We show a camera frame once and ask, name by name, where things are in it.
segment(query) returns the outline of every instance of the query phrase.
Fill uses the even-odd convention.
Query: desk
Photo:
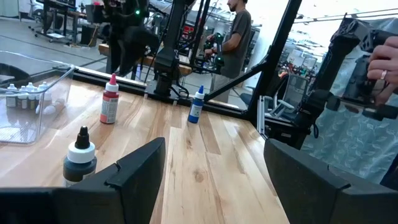
[[[101,55],[105,55],[108,56],[109,55],[109,46],[107,44],[100,44],[98,46],[98,50],[99,53]],[[151,56],[147,56],[146,58],[144,58],[144,65],[150,66],[150,64],[152,63],[153,57]],[[184,55],[180,55],[180,62],[184,62],[184,63],[189,63],[189,58],[187,56]],[[186,65],[179,65],[180,67],[180,72],[181,75],[186,76],[192,73],[192,68]]]
[[[75,44],[77,43],[77,23],[78,23],[78,19],[82,18],[82,19],[86,19],[86,15],[77,11],[70,11],[72,10],[76,10],[75,6],[71,6],[67,3],[64,2],[60,2],[57,0],[37,0],[37,2],[42,3],[44,5],[44,18],[43,18],[43,24],[47,23],[47,13],[49,11],[50,8],[54,8],[57,10],[61,10],[63,11],[63,36],[66,38],[67,36],[67,20],[68,20],[68,16],[73,18],[73,29],[72,29],[72,42]],[[57,20],[57,13],[54,14],[55,16],[53,17],[53,30],[55,31],[55,23]],[[41,31],[37,31],[37,34],[40,35],[44,35],[47,38],[53,39],[53,37],[47,35],[47,30],[44,31],[44,33],[42,33]]]
[[[90,128],[97,172],[163,136],[165,173],[151,223],[288,223],[263,158],[264,140],[247,121],[121,93],[115,125],[101,124],[103,88],[73,81],[69,102],[32,146],[0,145],[0,185],[61,186],[63,158],[80,126]]]

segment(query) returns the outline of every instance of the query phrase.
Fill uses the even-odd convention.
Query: red bottle
[[[116,121],[116,112],[119,101],[119,85],[116,83],[116,74],[106,83],[102,97],[102,110],[99,120],[104,124],[113,124]]]

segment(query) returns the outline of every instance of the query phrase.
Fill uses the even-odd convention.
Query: finger
[[[372,80],[381,79],[382,73],[383,70],[381,69],[369,70],[368,78]],[[384,77],[384,80],[392,84],[398,84],[398,70],[387,72],[387,75]]]
[[[387,70],[394,71],[398,70],[398,61],[396,60],[373,60],[368,67],[368,70]]]
[[[380,94],[376,96],[376,106],[386,104],[392,93],[394,92],[395,86],[387,86]]]
[[[395,49],[386,45],[379,45],[374,50],[372,55],[369,58],[369,61],[373,61],[375,59],[384,59],[384,58],[395,58],[398,55],[398,49]]]
[[[387,38],[387,40],[384,43],[384,45],[398,48],[398,37],[389,37],[389,38]]]

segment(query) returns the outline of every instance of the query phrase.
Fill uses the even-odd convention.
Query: blue bottle
[[[188,115],[188,121],[196,124],[199,121],[201,109],[203,108],[203,99],[205,94],[203,93],[203,85],[200,86],[199,91],[195,93],[195,98],[192,101],[191,110]]]

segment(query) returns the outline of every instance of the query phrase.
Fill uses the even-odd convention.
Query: black bottle cap
[[[75,142],[75,148],[77,149],[87,149],[90,146],[90,139],[88,135],[88,128],[86,126],[82,126],[80,128],[80,132],[77,135],[77,139]]]

